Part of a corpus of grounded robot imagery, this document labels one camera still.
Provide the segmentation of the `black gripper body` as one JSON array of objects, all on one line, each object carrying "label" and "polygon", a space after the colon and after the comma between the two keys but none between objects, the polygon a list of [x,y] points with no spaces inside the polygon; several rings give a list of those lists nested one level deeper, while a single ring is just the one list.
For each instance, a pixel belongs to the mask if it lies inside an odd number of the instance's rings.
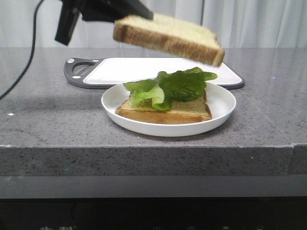
[{"label": "black gripper body", "polygon": [[68,45],[79,19],[81,0],[62,0],[62,7],[55,40],[63,45]]}]

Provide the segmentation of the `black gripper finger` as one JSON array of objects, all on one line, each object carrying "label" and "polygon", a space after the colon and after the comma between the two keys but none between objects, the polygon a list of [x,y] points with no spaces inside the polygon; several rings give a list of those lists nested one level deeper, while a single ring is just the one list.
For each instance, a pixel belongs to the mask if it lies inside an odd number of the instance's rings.
[{"label": "black gripper finger", "polygon": [[139,0],[107,0],[106,5],[115,20],[129,15],[136,15],[149,20],[154,18],[154,13]]},{"label": "black gripper finger", "polygon": [[111,22],[123,18],[125,15],[112,8],[84,8],[81,10],[82,20]]}]

